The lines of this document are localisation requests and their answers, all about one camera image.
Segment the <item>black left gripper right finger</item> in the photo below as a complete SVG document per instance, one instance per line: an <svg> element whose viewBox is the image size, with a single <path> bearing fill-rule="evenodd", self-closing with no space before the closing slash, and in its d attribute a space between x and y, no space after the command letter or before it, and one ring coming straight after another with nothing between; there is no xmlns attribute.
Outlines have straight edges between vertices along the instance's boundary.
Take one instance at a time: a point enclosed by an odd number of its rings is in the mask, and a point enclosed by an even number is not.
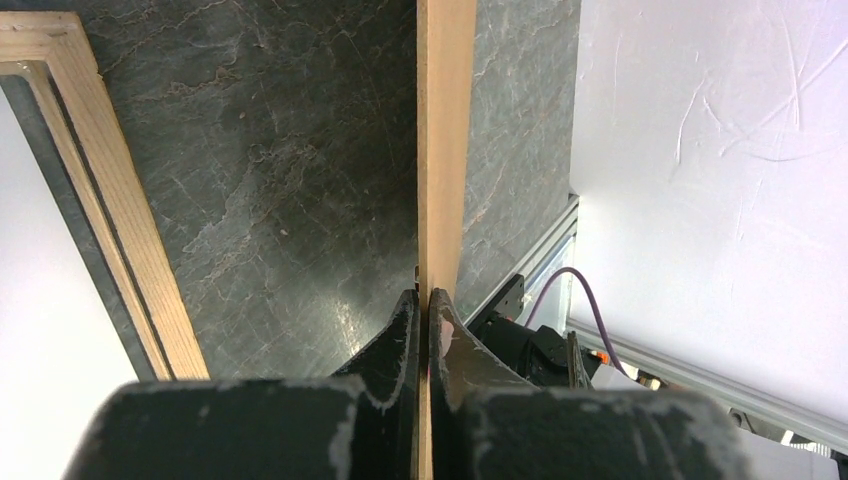
<svg viewBox="0 0 848 480"><path fill-rule="evenodd" d="M706 397L532 385L429 298L437 479L749 479L739 435Z"/></svg>

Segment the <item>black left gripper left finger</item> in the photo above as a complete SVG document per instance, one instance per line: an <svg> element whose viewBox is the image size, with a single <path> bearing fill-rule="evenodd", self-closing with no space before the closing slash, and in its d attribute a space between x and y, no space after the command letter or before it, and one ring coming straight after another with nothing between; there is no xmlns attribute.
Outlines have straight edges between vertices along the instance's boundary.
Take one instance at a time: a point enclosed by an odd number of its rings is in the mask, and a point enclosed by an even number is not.
<svg viewBox="0 0 848 480"><path fill-rule="evenodd" d="M408 479L420 307L327 377L131 383L90 422L69 479Z"/></svg>

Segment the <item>brown cardboard backing board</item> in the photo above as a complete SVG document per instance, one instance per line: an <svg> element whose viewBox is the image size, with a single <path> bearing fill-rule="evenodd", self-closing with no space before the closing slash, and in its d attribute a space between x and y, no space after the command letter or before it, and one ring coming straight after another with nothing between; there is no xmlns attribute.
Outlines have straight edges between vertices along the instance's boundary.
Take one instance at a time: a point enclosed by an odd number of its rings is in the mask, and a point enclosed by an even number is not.
<svg viewBox="0 0 848 480"><path fill-rule="evenodd" d="M418 283L421 305L416 479L435 476L432 360L436 296L456 289L463 237L476 4L416 4Z"/></svg>

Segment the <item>wooden picture frame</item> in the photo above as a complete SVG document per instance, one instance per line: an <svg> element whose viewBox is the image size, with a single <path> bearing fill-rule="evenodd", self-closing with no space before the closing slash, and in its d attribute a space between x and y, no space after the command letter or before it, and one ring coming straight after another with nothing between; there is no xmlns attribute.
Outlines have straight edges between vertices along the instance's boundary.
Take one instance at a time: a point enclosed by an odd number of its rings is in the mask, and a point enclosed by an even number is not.
<svg viewBox="0 0 848 480"><path fill-rule="evenodd" d="M147 197L77 14L1 14L1 72L24 78L160 380L209 376Z"/></svg>

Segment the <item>landscape photo print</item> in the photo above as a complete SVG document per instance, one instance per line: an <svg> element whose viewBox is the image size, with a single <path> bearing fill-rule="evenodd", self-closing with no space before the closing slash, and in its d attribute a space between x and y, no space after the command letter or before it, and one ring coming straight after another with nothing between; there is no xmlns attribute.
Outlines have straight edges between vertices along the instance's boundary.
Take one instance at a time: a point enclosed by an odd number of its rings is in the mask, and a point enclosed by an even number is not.
<svg viewBox="0 0 848 480"><path fill-rule="evenodd" d="M7 98L1 100L1 476L60 479L137 375Z"/></svg>

